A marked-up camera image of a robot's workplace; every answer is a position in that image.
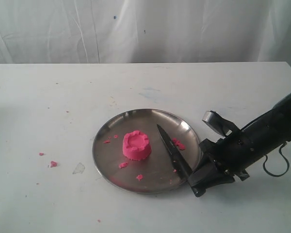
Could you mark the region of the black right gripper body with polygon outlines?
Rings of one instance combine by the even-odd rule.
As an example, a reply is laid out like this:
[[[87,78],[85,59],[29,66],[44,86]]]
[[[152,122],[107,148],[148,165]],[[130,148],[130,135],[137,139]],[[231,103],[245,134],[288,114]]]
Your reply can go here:
[[[215,143],[205,139],[199,145],[203,154],[225,174],[236,175],[241,181],[249,178],[245,169],[251,156],[250,140],[243,131],[232,131]]]

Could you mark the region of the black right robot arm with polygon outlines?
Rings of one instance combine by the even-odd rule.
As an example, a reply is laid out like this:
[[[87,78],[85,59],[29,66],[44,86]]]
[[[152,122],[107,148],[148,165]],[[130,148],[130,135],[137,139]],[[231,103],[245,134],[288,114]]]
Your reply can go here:
[[[246,180],[249,166],[291,141],[291,93],[241,129],[215,111],[207,111],[202,120],[222,138],[199,144],[202,158],[188,178],[196,197],[210,187],[233,183],[235,176]]]

